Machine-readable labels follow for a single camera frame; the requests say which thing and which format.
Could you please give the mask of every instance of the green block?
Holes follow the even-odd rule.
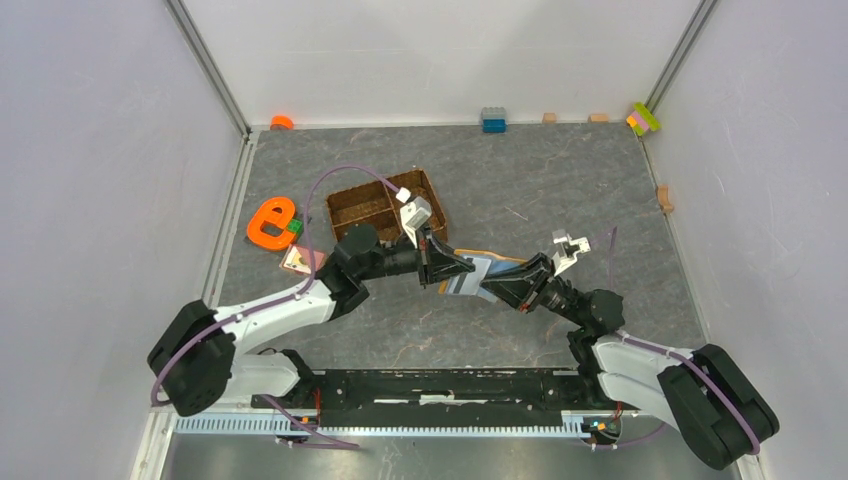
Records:
[[[293,218],[288,225],[286,225],[286,230],[300,236],[303,233],[303,222],[300,220]]]
[[[662,125],[660,125],[659,120],[654,117],[654,115],[648,110],[647,107],[645,107],[645,105],[641,103],[634,103],[633,109],[639,112],[640,115],[642,115],[642,118],[644,118],[645,121],[648,122],[648,126],[651,127],[652,131],[656,132],[657,130],[662,128]]]

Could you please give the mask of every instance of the orange toy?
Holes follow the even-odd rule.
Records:
[[[289,222],[294,219],[294,202],[286,197],[274,197],[267,200],[256,211],[256,215],[247,224],[247,238],[260,247],[279,252],[285,250],[297,238],[298,232],[289,231]],[[265,232],[265,228],[274,226],[282,230],[279,235]]]
[[[294,122],[285,115],[277,115],[271,119],[271,130],[291,130],[294,128]]]

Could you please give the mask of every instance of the white panel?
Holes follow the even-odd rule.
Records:
[[[844,478],[848,3],[720,2],[650,137],[713,342],[782,430],[766,477]]]
[[[186,0],[249,122],[623,118],[697,0]]]
[[[240,138],[162,2],[0,12],[0,478],[126,478]]]

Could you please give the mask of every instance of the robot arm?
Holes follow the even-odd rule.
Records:
[[[285,395],[300,380],[292,359],[282,353],[247,353],[292,330],[350,313],[368,298],[363,280],[417,272],[419,282],[426,286],[473,271],[473,263],[433,236],[426,225],[429,214],[423,222],[421,215],[415,215],[415,209],[426,207],[426,202],[417,199],[410,204],[413,208],[407,212],[412,215],[404,224],[415,225],[407,230],[414,241],[404,237],[383,246],[373,226],[355,226],[335,246],[305,291],[310,280],[214,311],[201,300],[183,307],[148,355],[147,363],[157,375],[198,332],[226,319],[234,321],[192,347],[163,380],[162,387],[177,413],[190,416],[219,401],[249,401],[257,392]]]
[[[540,253],[487,275],[481,286],[518,311],[542,306],[580,327],[568,333],[569,349],[590,401],[621,401],[662,420],[716,469],[752,448],[757,453],[759,442],[780,425],[727,352],[711,344],[695,351],[674,349],[620,331],[621,296],[608,290],[581,293],[557,276],[557,266],[579,251],[570,237],[567,241],[572,248],[561,250],[557,261]],[[707,388],[710,383],[715,391]]]
[[[306,281],[311,282],[306,289],[302,283],[216,311],[200,300],[183,307],[148,356],[157,375],[198,332],[225,319],[234,321],[191,347],[162,382],[177,413],[194,415],[218,401],[248,401],[258,392],[281,397],[292,391],[302,377],[311,375],[296,354],[247,353],[292,330],[351,312],[368,297],[365,280],[417,273],[426,286],[474,271],[471,261],[433,236],[429,214],[423,199],[404,205],[400,216],[406,235],[390,245],[381,245],[370,225],[351,228],[314,281]],[[723,350],[714,345],[696,351],[671,349],[627,337],[619,331],[625,323],[621,296],[608,290],[580,292],[559,276],[578,254],[589,251],[588,241],[557,232],[554,243],[558,252],[553,258],[539,253],[523,264],[487,274],[480,286],[520,312],[543,307],[579,326],[568,334],[569,349],[578,361],[581,394],[590,403],[621,401],[659,418],[678,429],[693,452],[714,468],[749,453],[756,445],[752,435],[763,441],[777,433],[774,413]],[[283,301],[289,296],[294,298]],[[741,422],[681,359],[719,386],[743,417]],[[746,435],[743,423],[753,430],[751,435]]]

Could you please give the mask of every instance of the small orange object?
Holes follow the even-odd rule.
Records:
[[[267,200],[247,224],[247,238],[272,252],[287,249],[297,237],[295,232],[286,230],[286,226],[294,218],[294,213],[294,202],[287,197],[274,197]],[[271,235],[265,232],[265,228],[269,226],[279,228],[282,233]]]
[[[291,130],[294,122],[285,115],[277,115],[271,119],[271,130]]]
[[[665,214],[674,211],[674,205],[668,200],[668,185],[660,185],[657,187],[657,201],[660,202],[660,209]]]

